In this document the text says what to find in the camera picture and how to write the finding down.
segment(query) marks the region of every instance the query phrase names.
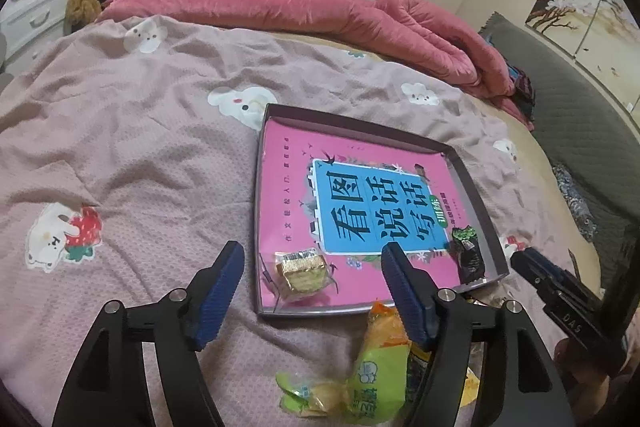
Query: snack package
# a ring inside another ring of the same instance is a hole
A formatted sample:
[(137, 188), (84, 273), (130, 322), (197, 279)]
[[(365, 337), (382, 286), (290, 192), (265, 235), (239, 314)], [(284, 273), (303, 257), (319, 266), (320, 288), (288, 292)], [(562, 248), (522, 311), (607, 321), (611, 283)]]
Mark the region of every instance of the snack package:
[[(474, 344), (472, 346), (472, 355), (475, 355), (477, 349), (482, 349), (482, 344)], [(409, 360), (407, 363), (407, 379), (406, 379), (406, 401), (412, 404), (418, 397), (420, 384), (425, 378), (429, 370), (429, 360), (431, 353), (425, 353), (415, 344), (411, 346)], [(470, 367), (466, 369), (465, 388), (460, 398), (460, 408), (469, 405), (478, 398), (478, 390), (480, 388), (480, 380), (474, 374)]]
[(280, 406), (297, 416), (340, 416), (354, 425), (388, 421), (404, 405), (409, 345), (396, 309), (376, 302), (347, 381), (314, 381), (279, 373), (276, 382), (286, 393)]
[(329, 266), (315, 248), (275, 254), (276, 290), (285, 302), (295, 302), (317, 294), (332, 283)]
[(472, 226), (453, 229), (449, 253), (458, 264), (461, 284), (469, 284), (484, 277), (484, 260), (478, 245), (478, 233)]

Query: stuffed teddy bear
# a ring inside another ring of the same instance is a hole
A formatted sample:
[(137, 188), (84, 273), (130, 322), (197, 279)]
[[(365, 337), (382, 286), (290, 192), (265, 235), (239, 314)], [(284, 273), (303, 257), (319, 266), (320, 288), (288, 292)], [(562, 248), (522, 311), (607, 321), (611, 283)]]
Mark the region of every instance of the stuffed teddy bear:
[(68, 0), (65, 19), (73, 31), (92, 23), (102, 12), (98, 0)]

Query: book cover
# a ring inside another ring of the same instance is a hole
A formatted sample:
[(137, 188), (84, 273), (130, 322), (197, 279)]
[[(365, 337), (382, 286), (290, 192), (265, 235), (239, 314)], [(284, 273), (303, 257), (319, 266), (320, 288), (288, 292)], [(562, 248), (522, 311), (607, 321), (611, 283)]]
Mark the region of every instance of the book cover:
[(258, 203), (259, 298), (264, 309), (283, 303), (265, 271), (276, 252), (315, 247), (336, 285), (304, 301), (304, 309), (359, 309), (389, 301), (380, 253), (397, 241), (411, 263), (437, 286), (460, 285), (447, 252), (451, 231), (469, 225), (465, 207), (441, 153), (265, 124)]

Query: green label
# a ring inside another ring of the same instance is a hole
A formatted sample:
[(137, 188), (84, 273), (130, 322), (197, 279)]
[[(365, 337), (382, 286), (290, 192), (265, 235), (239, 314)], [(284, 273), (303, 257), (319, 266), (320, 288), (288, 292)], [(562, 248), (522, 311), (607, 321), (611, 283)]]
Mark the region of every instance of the green label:
[(436, 196), (429, 196), (431, 201), (431, 205), (433, 206), (433, 211), (436, 214), (436, 219), (438, 220), (438, 224), (443, 227), (443, 229), (447, 228), (447, 217), (444, 215), (444, 211), (442, 206), (440, 205), (440, 200)]

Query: bedding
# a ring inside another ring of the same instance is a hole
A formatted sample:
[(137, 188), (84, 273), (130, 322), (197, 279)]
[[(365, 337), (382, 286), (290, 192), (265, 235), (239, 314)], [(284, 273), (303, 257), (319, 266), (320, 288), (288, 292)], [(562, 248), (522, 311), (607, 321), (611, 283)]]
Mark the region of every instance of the bedding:
[(508, 99), (504, 59), (462, 19), (425, 0), (109, 0), (99, 21), (167, 15), (228, 28), (333, 36), (487, 98), (525, 124)]
[[(235, 93), (211, 105), (214, 90)], [(261, 32), (164, 16), (107, 20), (55, 42), (0, 95), (0, 375), (43, 426), (104, 302), (161, 298), (229, 239), (244, 245), (248, 266), (219, 339), (200, 356), (226, 425), (307, 425), (278, 409), (277, 371), (345, 377), (365, 315), (271, 322), (252, 310), (255, 123), (275, 101), (452, 145), (507, 254), (533, 245), (571, 268), (545, 191), (508, 126), (487, 111), (504, 114), (459, 89), (366, 54)], [(521, 301), (548, 349), (562, 337), (517, 275), (480, 297)], [(169, 425), (152, 350), (145, 360), (157, 423)]]
[[(281, 32), (273, 32), (278, 39), (290, 39), (308, 44), (321, 44), (345, 50), (351, 54), (366, 55), (372, 60), (383, 60), (379, 55), (366, 52), (359, 48), (353, 48), (343, 42), (329, 41), (309, 35), (294, 35)], [(476, 109), (485, 116), (491, 116), (502, 120), (507, 127), (508, 137), (517, 154), (518, 165), (526, 172), (531, 182), (540, 191), (542, 201), (545, 203), (545, 212), (549, 219), (556, 223), (562, 235), (567, 241), (567, 246), (575, 258), (575, 264), (582, 282), (596, 295), (600, 293), (600, 263), (593, 243), (582, 237), (575, 226), (571, 211), (566, 205), (564, 196), (558, 188), (555, 174), (548, 158), (540, 144), (531, 136), (531, 133), (522, 124), (504, 111), (497, 110), (475, 97), (463, 94)]]

